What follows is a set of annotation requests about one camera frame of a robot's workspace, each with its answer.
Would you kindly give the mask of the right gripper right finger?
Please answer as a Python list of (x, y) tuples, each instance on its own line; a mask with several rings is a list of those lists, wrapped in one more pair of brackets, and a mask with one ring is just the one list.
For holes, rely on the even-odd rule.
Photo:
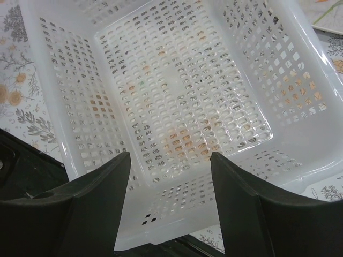
[(222, 154), (211, 155), (227, 256), (342, 256), (342, 202), (277, 187)]

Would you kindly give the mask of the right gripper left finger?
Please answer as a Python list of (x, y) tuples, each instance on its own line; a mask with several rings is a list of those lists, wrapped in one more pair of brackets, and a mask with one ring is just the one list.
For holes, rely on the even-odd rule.
[(113, 256), (129, 153), (32, 199), (1, 201), (1, 256)]

